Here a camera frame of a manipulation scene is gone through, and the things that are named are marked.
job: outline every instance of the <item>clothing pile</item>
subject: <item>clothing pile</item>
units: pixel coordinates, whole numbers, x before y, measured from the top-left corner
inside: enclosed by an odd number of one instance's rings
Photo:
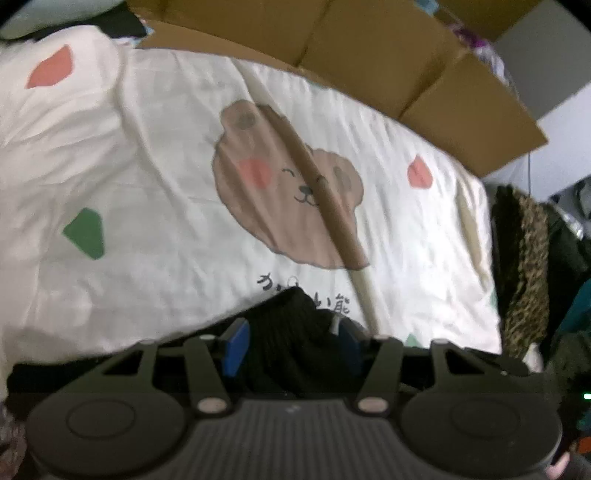
[[[496,191],[492,226],[503,351],[523,358],[539,343],[561,394],[564,452],[591,436],[591,239],[553,203],[510,186]]]

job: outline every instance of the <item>bear print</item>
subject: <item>bear print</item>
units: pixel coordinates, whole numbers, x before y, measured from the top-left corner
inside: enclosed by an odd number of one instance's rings
[[[238,224],[272,252],[320,268],[358,270],[363,184],[352,163],[312,150],[270,106],[239,100],[221,113],[217,193]]]

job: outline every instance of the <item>green shape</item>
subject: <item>green shape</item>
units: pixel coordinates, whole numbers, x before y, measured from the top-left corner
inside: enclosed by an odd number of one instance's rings
[[[404,346],[419,346],[419,347],[422,347],[422,345],[418,342],[417,338],[412,333],[407,336],[407,339],[404,342]]]
[[[84,207],[76,218],[64,227],[63,233],[70,242],[93,260],[105,254],[103,220],[98,212]]]

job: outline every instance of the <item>cardboard flap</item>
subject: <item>cardboard flap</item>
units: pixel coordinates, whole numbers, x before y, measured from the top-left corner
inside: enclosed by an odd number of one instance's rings
[[[160,20],[166,9],[166,0],[127,0],[131,11],[148,20]]]
[[[329,0],[168,0],[164,21],[295,65]]]
[[[398,118],[462,50],[409,0],[335,0],[300,66]]]
[[[471,53],[451,64],[400,121],[479,177],[547,142],[525,108]]]
[[[527,12],[534,8],[540,0],[443,0],[439,2],[445,9],[439,9],[436,18],[449,20],[457,24],[460,18],[470,30],[488,40],[496,40],[499,35],[516,23]]]
[[[224,38],[158,20],[150,20],[148,24],[154,29],[154,33],[142,40],[140,48],[172,48],[173,50],[213,53],[236,59],[251,60],[279,70],[302,74],[299,69],[283,61]]]

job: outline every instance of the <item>pink cheek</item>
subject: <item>pink cheek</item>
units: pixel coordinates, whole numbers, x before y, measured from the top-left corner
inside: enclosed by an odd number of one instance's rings
[[[242,181],[257,189],[266,189],[271,183],[272,171],[267,162],[259,158],[247,158],[238,163]]]

